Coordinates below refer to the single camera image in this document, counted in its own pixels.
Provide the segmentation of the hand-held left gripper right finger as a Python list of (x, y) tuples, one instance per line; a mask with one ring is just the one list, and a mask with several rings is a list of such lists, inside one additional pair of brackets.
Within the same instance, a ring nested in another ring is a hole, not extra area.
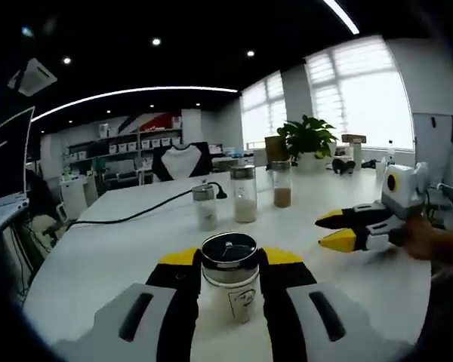
[(275, 361), (400, 361), (407, 342), (376, 331), (345, 293), (319, 283), (297, 255), (257, 250), (263, 314)]

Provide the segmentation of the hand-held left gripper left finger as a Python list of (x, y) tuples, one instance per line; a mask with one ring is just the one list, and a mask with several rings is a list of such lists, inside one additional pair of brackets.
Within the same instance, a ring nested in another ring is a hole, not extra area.
[(94, 315), (76, 341), (61, 340), (67, 361), (188, 361), (201, 288), (201, 252), (163, 256), (146, 283), (132, 284)]

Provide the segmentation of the person's right hand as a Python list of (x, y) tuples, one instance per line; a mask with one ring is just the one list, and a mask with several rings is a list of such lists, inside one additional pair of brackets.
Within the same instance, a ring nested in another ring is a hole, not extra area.
[(423, 216), (416, 216), (406, 221), (407, 239), (404, 250), (415, 259), (430, 260), (435, 249), (435, 236), (430, 222)]

